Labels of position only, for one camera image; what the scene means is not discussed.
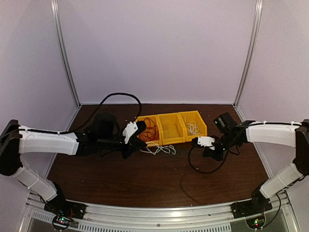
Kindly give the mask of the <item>yellow three-compartment bin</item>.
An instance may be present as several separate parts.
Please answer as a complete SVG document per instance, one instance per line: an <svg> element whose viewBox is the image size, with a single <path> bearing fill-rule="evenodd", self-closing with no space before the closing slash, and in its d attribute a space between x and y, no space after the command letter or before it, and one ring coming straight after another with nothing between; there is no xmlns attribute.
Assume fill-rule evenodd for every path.
<svg viewBox="0 0 309 232"><path fill-rule="evenodd" d="M136 120L146 123L139 138L148 147L181 144L208 135L207 125L198 111L140 116Z"/></svg>

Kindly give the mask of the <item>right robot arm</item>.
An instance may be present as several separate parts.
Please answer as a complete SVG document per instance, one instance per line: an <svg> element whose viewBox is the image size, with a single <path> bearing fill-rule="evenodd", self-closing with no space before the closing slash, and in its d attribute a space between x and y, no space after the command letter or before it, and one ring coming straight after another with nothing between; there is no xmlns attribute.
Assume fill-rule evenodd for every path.
<svg viewBox="0 0 309 232"><path fill-rule="evenodd" d="M247 204L251 213L258 213L265 207L269 198L309 175L308 119L287 123L254 120L237 123L229 113L224 113L218 116L214 123L222 136L199 136L197 145L205 149L205 156L220 161L226 159L231 148L247 143L280 145L295 149L292 162L252 193L252 199Z"/></svg>

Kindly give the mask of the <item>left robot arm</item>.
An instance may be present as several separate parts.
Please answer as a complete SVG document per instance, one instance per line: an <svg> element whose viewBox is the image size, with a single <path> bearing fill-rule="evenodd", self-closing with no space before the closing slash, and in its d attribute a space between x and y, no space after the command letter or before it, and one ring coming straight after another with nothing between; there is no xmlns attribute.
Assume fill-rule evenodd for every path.
<svg viewBox="0 0 309 232"><path fill-rule="evenodd" d="M110 153L119 151L126 159L147 146L138 138L145 129L144 121L133 121L120 130L113 114L97 115L92 124L82 131L32 129L12 119L0 136L0 173L16 178L38 193L47 206L64 215L70 207L60 186L24 165L21 154L60 153L85 157L105 150Z"/></svg>

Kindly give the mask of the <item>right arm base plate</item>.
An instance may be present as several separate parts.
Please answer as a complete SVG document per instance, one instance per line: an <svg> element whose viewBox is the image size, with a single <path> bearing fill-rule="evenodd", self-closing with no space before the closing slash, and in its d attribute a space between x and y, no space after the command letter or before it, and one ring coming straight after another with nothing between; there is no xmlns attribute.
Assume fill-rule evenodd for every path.
<svg viewBox="0 0 309 232"><path fill-rule="evenodd" d="M255 204L253 203L252 200L247 200L243 202L234 202L231 204L230 207L234 219L259 215L273 208L272 204L269 202L263 204Z"/></svg>

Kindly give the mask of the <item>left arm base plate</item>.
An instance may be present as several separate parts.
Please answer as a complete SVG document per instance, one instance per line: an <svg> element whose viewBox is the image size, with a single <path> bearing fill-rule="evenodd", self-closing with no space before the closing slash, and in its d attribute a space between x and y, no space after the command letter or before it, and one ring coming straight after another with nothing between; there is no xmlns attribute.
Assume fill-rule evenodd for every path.
<svg viewBox="0 0 309 232"><path fill-rule="evenodd" d="M67 218L83 219L86 205L72 201L66 201L62 206L52 206L50 203L47 203L44 206L44 210Z"/></svg>

